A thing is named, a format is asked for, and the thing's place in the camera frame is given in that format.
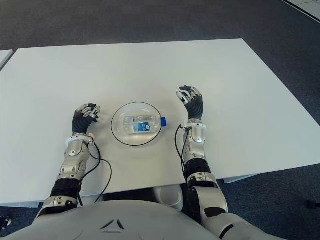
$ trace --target floor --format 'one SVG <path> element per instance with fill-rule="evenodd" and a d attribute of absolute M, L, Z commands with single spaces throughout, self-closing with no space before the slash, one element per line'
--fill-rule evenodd
<path fill-rule="evenodd" d="M 320 20 L 320 0 L 288 0 Z"/>
<path fill-rule="evenodd" d="M 281 0 L 0 0 L 0 7 L 0 50 L 243 38 L 320 124 L 320 24 Z M 320 209 L 304 202 L 320 202 L 319 172 L 314 165 L 219 183 L 230 212 L 278 237 L 318 240 Z M 0 216 L 13 217 L 1 236 L 36 214 L 0 207 Z"/>

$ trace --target clear glass bowl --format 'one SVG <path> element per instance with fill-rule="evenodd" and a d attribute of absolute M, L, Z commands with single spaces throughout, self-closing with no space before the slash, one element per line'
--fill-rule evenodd
<path fill-rule="evenodd" d="M 162 128 L 159 111 L 144 102 L 132 102 L 119 108 L 111 121 L 111 131 L 121 143 L 140 146 L 155 139 Z"/>

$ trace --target tabletop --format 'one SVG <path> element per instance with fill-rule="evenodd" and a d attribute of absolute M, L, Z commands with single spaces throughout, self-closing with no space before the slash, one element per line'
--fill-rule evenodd
<path fill-rule="evenodd" d="M 174 142 L 188 118 L 176 96 L 183 85 L 203 94 L 205 149 L 217 179 L 319 163 L 319 125 L 242 39 L 26 48 L 0 73 L 0 203 L 49 196 L 74 110 L 85 103 L 102 109 L 88 132 L 112 165 L 106 193 L 183 183 Z M 131 102 L 166 117 L 146 145 L 124 145 L 111 132 L 114 113 Z M 87 169 L 95 164 L 90 158 Z M 101 163 L 81 195 L 100 193 L 109 175 Z"/>

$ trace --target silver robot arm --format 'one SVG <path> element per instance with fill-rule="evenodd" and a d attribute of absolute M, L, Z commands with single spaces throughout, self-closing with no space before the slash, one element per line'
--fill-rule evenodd
<path fill-rule="evenodd" d="M 36 219 L 47 214 L 63 213 L 78 206 L 78 196 L 86 164 L 90 157 L 88 144 L 94 143 L 93 134 L 87 135 L 92 122 L 97 122 L 100 106 L 84 104 L 75 112 L 72 120 L 72 136 L 66 140 L 64 162 L 56 178 L 50 197 L 47 198 Z"/>
<path fill-rule="evenodd" d="M 190 86 L 176 92 L 188 111 L 188 122 L 183 136 L 182 159 L 188 186 L 189 216 L 215 236 L 223 240 L 278 240 L 249 224 L 241 217 L 228 213 L 226 198 L 215 176 L 211 173 L 205 153 L 205 129 L 202 123 L 203 96 Z"/>

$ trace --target cable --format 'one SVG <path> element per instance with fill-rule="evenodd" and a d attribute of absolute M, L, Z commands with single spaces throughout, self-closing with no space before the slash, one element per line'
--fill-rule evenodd
<path fill-rule="evenodd" d="M 81 200 L 80 192 L 79 192 L 79 191 L 78 191 L 78 193 L 77 193 L 77 197 L 78 197 L 78 200 L 79 200 L 80 206 L 82 207 L 84 204 L 82 203 L 82 200 Z"/>
<path fill-rule="evenodd" d="M 90 155 L 91 155 L 92 158 L 99 160 L 99 162 L 98 162 L 98 164 L 97 164 L 93 169 L 91 169 L 90 171 L 88 171 L 88 172 L 83 176 L 82 181 L 83 181 L 83 179 L 84 179 L 89 173 L 93 172 L 93 171 L 99 166 L 99 164 L 100 164 L 101 161 L 106 162 L 106 163 L 109 164 L 109 166 L 110 166 L 110 177 L 109 177 L 109 180 L 108 180 L 105 188 L 103 189 L 103 191 L 100 193 L 100 195 L 98 196 L 98 198 L 94 201 L 94 202 L 96 203 L 96 202 L 101 198 L 101 196 L 104 194 L 104 192 L 106 191 L 107 187 L 108 187 L 109 184 L 110 184 L 111 177 L 112 177 L 112 167 L 111 167 L 110 162 L 108 162 L 107 160 L 101 158 L 101 152 L 100 152 L 100 149 L 99 149 L 99 147 L 97 146 L 97 144 L 96 144 L 95 142 L 94 142 L 93 144 L 94 144 L 94 146 L 95 146 L 95 148 L 96 148 L 96 150 L 97 150 L 97 152 L 98 152 L 98 156 L 99 156 L 99 157 L 97 158 L 97 157 L 93 156 L 93 155 L 91 154 L 91 152 L 90 152 Z M 82 203 L 82 200 L 81 200 L 81 197 L 80 197 L 80 193 L 79 193 L 79 192 L 78 192 L 78 200 L 79 200 L 80 206 L 83 206 L 83 203 Z"/>
<path fill-rule="evenodd" d="M 100 153 L 100 150 L 99 150 L 99 148 L 98 148 L 98 146 L 97 146 L 97 144 L 96 144 L 95 142 L 94 142 L 93 144 L 94 144 L 96 150 L 98 151 L 98 155 L 99 155 L 99 158 L 96 158 L 96 157 L 94 157 L 94 158 L 95 158 L 95 159 L 98 159 L 99 162 L 98 162 L 97 165 L 95 165 L 94 168 L 92 168 L 92 169 L 91 169 L 90 171 L 88 171 L 85 175 L 83 175 L 82 180 L 83 180 L 88 174 L 92 173 L 92 172 L 100 165 L 100 163 L 101 163 L 101 153 Z"/>
<path fill-rule="evenodd" d="M 312 3 L 312 2 L 315 2 L 315 1 L 317 1 L 317 0 L 305 1 L 305 2 L 302 2 L 302 3 L 297 4 L 296 6 L 299 6 L 299 5 L 301 5 L 301 4 Z"/>
<path fill-rule="evenodd" d="M 106 191 L 107 187 L 108 187 L 109 184 L 110 184 L 111 177 L 112 177 L 112 167 L 111 167 L 110 162 L 108 162 L 108 161 L 105 160 L 105 159 L 101 159 L 101 161 L 104 161 L 104 162 L 106 162 L 107 164 L 109 164 L 109 167 L 110 167 L 110 177 L 109 177 L 109 180 L 108 180 L 105 188 L 104 188 L 103 191 L 100 193 L 100 195 L 98 196 L 98 198 L 94 201 L 95 203 L 98 202 L 98 200 L 101 198 L 101 196 L 102 196 L 102 195 L 104 194 L 104 192 Z"/>
<path fill-rule="evenodd" d="M 178 153 L 179 157 L 180 157 L 180 160 L 181 160 L 181 167 L 182 167 L 182 172 L 184 173 L 185 172 L 185 169 L 186 169 L 186 165 L 185 165 L 185 162 L 179 152 L 179 149 L 178 149 L 178 145 L 177 145 L 177 134 L 178 134 L 178 131 L 179 129 L 183 129 L 183 127 L 181 127 L 181 124 L 178 126 L 178 128 L 176 129 L 175 131 L 175 135 L 174 135 L 174 145 L 175 145 L 175 149 L 176 149 L 176 152 Z"/>
<path fill-rule="evenodd" d="M 183 127 L 181 127 L 181 124 L 178 126 L 178 128 L 175 131 L 175 134 L 174 134 L 174 145 L 175 145 L 175 149 L 176 149 L 176 151 L 177 151 L 177 153 L 178 153 L 178 155 L 179 155 L 179 157 L 181 159 L 181 167 L 182 167 L 182 172 L 183 172 L 183 175 L 184 175 L 185 171 L 186 171 L 186 164 L 185 164 L 185 162 L 184 162 L 184 160 L 182 158 L 182 155 L 184 154 L 184 150 L 185 150 L 187 138 L 188 138 L 188 135 L 189 135 L 189 131 L 192 128 L 191 127 L 186 128 L 186 131 L 187 131 L 186 132 L 186 138 L 185 138 L 184 143 L 183 143 L 183 148 L 182 148 L 181 154 L 180 154 L 178 146 L 177 146 L 177 134 L 178 134 L 179 129 L 183 129 Z"/>

